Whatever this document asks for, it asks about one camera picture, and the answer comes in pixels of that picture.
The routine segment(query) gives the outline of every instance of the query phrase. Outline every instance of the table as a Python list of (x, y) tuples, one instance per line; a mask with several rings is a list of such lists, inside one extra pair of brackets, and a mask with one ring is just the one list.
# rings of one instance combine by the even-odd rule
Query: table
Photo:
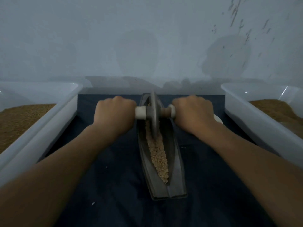
[[(122, 95), (140, 101), (141, 95)], [(113, 95), (78, 95), (78, 112), (48, 155), (92, 124), (96, 104)], [(181, 95), (158, 95), (164, 106)], [(224, 113), (224, 96), (205, 95), (234, 133), (250, 138)], [(101, 152), (82, 177), (59, 226), (275, 226), (250, 191), (209, 146), (174, 125), (188, 197), (153, 201), (142, 172), (136, 125)]]

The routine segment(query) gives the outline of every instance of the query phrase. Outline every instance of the forearm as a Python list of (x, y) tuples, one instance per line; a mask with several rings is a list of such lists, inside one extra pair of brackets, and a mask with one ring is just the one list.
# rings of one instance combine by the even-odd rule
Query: forearm
[(1, 226), (52, 226), (100, 150), (114, 141), (87, 127), (73, 141), (0, 189)]
[(211, 146), (280, 226), (303, 226), (300, 168), (232, 133), (222, 124), (197, 137)]

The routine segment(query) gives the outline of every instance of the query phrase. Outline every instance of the navy tablecloth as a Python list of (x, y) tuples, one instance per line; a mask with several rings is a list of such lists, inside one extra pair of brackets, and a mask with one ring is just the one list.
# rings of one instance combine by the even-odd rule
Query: navy tablecloth
[[(79, 95), (78, 112), (48, 155), (92, 124), (96, 104), (112, 95)], [(141, 95), (123, 95), (139, 103)], [(164, 106), (180, 96), (159, 95)], [(251, 141), (224, 113), (224, 96), (206, 95), (233, 132)], [(174, 125), (188, 197), (153, 201), (142, 172), (136, 126), (101, 152), (55, 226), (275, 226), (250, 191), (209, 146)]]

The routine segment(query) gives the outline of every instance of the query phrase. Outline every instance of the white bin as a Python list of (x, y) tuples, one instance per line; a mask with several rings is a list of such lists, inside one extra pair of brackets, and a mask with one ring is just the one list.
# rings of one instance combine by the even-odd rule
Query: white bin
[(259, 146), (277, 152), (303, 168), (303, 139), (249, 103), (252, 100), (278, 99), (288, 103), (303, 117), (303, 89), (268, 84), (222, 84), (225, 112)]
[(82, 85), (75, 83), (0, 82), (0, 111), (29, 104), (57, 104), (0, 154), (0, 186), (45, 155), (76, 115), (81, 89)]

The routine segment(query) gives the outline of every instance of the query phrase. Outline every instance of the hand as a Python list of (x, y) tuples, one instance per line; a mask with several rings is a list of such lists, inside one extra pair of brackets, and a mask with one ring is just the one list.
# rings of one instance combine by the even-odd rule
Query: hand
[(191, 95), (174, 99), (172, 104), (176, 107), (175, 123), (188, 133), (198, 136), (218, 124), (209, 100)]
[(93, 126), (116, 139), (134, 125), (136, 102), (116, 96), (97, 103)]

